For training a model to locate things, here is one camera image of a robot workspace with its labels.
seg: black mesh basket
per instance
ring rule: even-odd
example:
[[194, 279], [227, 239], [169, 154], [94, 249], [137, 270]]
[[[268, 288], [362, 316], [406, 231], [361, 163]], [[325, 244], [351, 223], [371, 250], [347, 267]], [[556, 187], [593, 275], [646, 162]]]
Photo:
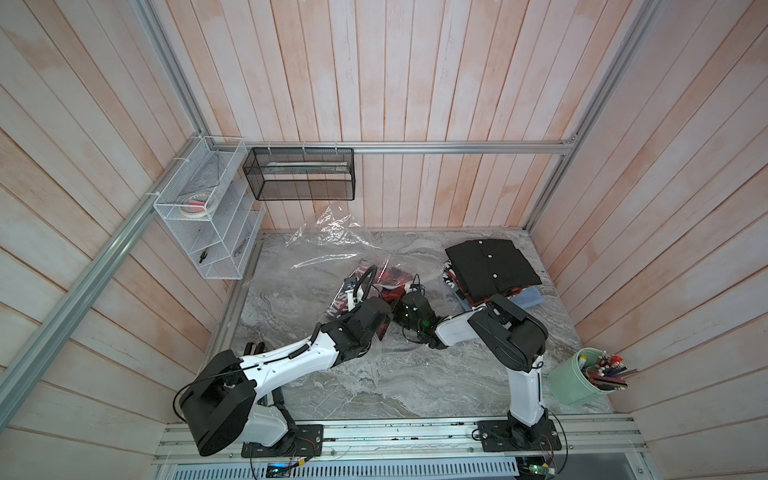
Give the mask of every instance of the black mesh basket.
[[243, 172], [257, 200], [355, 200], [351, 148], [252, 148]]

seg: metal base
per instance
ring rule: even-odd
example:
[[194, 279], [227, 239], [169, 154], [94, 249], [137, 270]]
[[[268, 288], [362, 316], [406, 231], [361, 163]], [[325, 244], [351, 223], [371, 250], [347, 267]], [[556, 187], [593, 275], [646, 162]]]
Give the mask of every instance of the metal base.
[[295, 450], [293, 447], [288, 448], [287, 454], [279, 447], [280, 442], [271, 447], [265, 447], [255, 442], [243, 443], [243, 451], [240, 455], [243, 458], [275, 458], [287, 455], [301, 458], [320, 456], [323, 454], [323, 426], [320, 424], [298, 425], [295, 443]]
[[509, 434], [511, 424], [508, 420], [485, 420], [478, 422], [477, 425], [483, 452], [519, 452], [521, 450], [535, 450], [536, 448], [548, 452], [550, 445], [551, 449], [555, 451], [562, 450], [563, 448], [558, 432], [551, 420], [534, 425], [531, 432], [531, 437], [533, 438], [531, 445], [521, 446], [516, 445], [511, 438]]

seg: wire shelf organizer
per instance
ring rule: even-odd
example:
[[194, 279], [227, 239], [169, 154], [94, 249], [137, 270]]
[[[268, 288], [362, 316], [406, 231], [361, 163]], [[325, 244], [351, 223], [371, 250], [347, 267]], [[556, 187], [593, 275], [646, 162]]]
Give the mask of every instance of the wire shelf organizer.
[[351, 148], [255, 147], [243, 172], [257, 200], [355, 200]]
[[243, 278], [266, 213], [235, 179], [246, 154], [242, 138], [201, 137], [154, 202], [203, 278]]

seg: vent grille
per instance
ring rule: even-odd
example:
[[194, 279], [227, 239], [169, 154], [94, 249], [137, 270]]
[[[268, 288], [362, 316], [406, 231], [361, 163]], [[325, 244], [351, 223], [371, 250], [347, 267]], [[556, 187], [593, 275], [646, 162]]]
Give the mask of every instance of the vent grille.
[[[256, 477], [266, 475], [267, 462], [254, 462]], [[431, 458], [428, 460], [325, 460], [308, 462], [291, 471], [290, 478], [498, 478], [518, 476], [515, 457]], [[172, 480], [226, 480], [253, 478], [247, 462], [179, 465]]]

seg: black cable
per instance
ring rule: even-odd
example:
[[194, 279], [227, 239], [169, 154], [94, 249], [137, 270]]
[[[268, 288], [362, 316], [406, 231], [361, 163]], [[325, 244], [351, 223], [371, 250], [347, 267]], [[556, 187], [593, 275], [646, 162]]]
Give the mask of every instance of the black cable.
[[248, 455], [248, 463], [250, 463], [250, 474], [253, 475], [253, 480], [257, 480], [256, 478], [256, 470], [253, 469], [253, 443], [249, 443], [250, 445], [250, 455]]
[[405, 328], [405, 327], [403, 327], [403, 328], [402, 328], [402, 338], [404, 338], [404, 339], [408, 340], [410, 343], [416, 343], [416, 344], [418, 344], [418, 345], [424, 345], [424, 342], [422, 342], [422, 341], [420, 341], [420, 340], [419, 340], [419, 341], [417, 341], [417, 340], [411, 340], [410, 338], [408, 338], [408, 337], [406, 336], [406, 328]]
[[363, 288], [362, 291], [362, 299], [360, 300], [365, 301], [365, 299], [368, 298], [368, 293], [371, 291], [371, 286], [373, 285], [373, 282], [376, 281], [376, 273], [378, 272], [379, 268], [376, 265], [371, 265], [368, 267], [368, 269], [365, 271], [365, 273], [357, 280], [357, 283], [355, 283], [355, 289], [352, 291], [353, 297], [357, 298], [357, 290], [360, 289], [360, 286], [362, 285], [363, 280], [368, 278], [368, 283]]
[[178, 391], [176, 391], [176, 395], [174, 395], [174, 399], [171, 401], [171, 406], [172, 406], [172, 407], [174, 407], [174, 413], [176, 414], [176, 416], [177, 416], [177, 417], [179, 417], [179, 420], [181, 420], [181, 421], [182, 421], [182, 422], [184, 422], [184, 423], [187, 423], [187, 420], [186, 420], [186, 419], [185, 419], [183, 416], [181, 416], [181, 414], [178, 412], [178, 410], [176, 410], [176, 400], [179, 398], [179, 395], [181, 395], [181, 393], [182, 393], [182, 392], [183, 392], [185, 389], [187, 389], [187, 388], [191, 387], [191, 386], [192, 386], [192, 385], [194, 385], [195, 383], [200, 383], [200, 382], [204, 382], [205, 380], [215, 379], [215, 378], [217, 378], [217, 377], [220, 377], [220, 376], [227, 376], [227, 375], [232, 375], [233, 373], [243, 372], [243, 371], [245, 371], [245, 370], [248, 370], [248, 369], [253, 369], [253, 368], [256, 368], [256, 367], [258, 367], [258, 366], [259, 366], [259, 364], [256, 364], [256, 365], [252, 365], [252, 366], [247, 366], [247, 367], [245, 367], [245, 368], [237, 368], [237, 369], [235, 369], [235, 370], [233, 370], [233, 371], [231, 371], [231, 372], [222, 372], [222, 373], [217, 373], [216, 375], [207, 376], [207, 377], [205, 377], [204, 379], [199, 379], [199, 380], [194, 380], [193, 382], [189, 382], [189, 383], [188, 383], [188, 384], [186, 384], [185, 386], [183, 386], [183, 387], [181, 387], [180, 389], [178, 389]]
[[558, 425], [560, 425], [560, 430], [563, 432], [563, 439], [565, 440], [565, 460], [563, 460], [563, 465], [559, 468], [557, 473], [555, 475], [558, 475], [560, 472], [563, 471], [563, 468], [565, 468], [565, 464], [568, 463], [568, 436], [565, 435], [565, 429], [563, 428], [563, 424], [560, 423], [560, 419], [557, 415], [554, 413], [551, 413], [555, 420], [558, 421]]

